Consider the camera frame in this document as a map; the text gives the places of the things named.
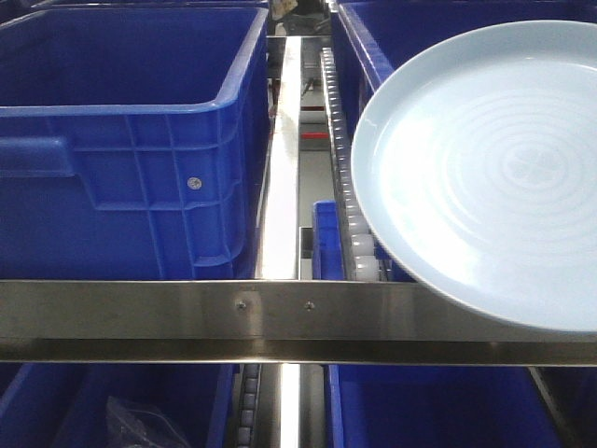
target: metal bar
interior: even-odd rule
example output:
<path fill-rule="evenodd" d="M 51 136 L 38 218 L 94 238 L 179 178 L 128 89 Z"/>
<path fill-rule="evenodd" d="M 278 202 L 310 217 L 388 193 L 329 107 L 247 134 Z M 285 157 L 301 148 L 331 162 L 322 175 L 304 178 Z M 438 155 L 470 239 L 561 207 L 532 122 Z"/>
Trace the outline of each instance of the metal bar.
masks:
<path fill-rule="evenodd" d="M 296 279 L 299 275 L 299 142 L 302 40 L 288 37 L 266 174 L 266 194 L 257 252 L 256 278 Z M 280 366 L 277 446 L 299 447 L 299 365 Z"/>
<path fill-rule="evenodd" d="M 13 349 L 12 340 L 83 339 L 296 340 L 303 349 L 315 340 L 589 343 L 586 361 L 597 362 L 597 333 L 527 329 L 419 284 L 384 282 L 6 280 L 0 281 L 0 335 L 1 346 Z"/>
<path fill-rule="evenodd" d="M 286 39 L 256 278 L 297 278 L 301 38 Z"/>

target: concentric rings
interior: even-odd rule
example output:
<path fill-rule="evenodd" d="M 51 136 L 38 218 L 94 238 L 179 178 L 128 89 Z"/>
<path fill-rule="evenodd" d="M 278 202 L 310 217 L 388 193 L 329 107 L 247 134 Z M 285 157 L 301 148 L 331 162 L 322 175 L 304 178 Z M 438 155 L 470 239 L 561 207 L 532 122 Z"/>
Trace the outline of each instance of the concentric rings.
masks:
<path fill-rule="evenodd" d="M 597 332 L 597 25 L 456 36 L 400 67 L 354 135 L 388 252 L 477 312 Z"/>

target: plastic bag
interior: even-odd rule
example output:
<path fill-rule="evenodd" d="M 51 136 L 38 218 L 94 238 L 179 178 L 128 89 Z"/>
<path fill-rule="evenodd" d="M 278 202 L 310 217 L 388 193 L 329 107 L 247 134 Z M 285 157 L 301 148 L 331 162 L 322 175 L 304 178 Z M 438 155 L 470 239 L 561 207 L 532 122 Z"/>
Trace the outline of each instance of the plastic bag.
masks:
<path fill-rule="evenodd" d="M 156 406 L 109 397 L 107 448 L 191 448 L 183 432 Z"/>

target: metal rod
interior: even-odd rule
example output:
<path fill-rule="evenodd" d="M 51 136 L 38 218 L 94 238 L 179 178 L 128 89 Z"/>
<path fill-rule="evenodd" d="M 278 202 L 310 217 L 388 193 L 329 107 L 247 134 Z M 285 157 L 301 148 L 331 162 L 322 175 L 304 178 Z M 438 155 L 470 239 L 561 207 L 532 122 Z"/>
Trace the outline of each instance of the metal rod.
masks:
<path fill-rule="evenodd" d="M 297 278 L 300 49 L 300 37 L 286 39 L 266 194 L 261 213 L 256 278 Z"/>
<path fill-rule="evenodd" d="M 299 275 L 299 141 L 302 89 L 299 36 L 285 40 L 280 93 L 261 212 L 256 278 L 290 280 Z M 300 368 L 280 366 L 278 446 L 299 447 Z"/>

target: stainless steel rail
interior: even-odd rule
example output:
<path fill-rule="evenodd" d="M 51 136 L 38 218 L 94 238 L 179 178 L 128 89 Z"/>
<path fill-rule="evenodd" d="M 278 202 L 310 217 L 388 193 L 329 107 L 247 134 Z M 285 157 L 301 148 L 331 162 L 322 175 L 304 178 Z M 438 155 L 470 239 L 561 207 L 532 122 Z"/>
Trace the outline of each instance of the stainless steel rail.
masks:
<path fill-rule="evenodd" d="M 0 358 L 597 365 L 597 335 L 516 327 L 398 283 L 0 282 Z"/>

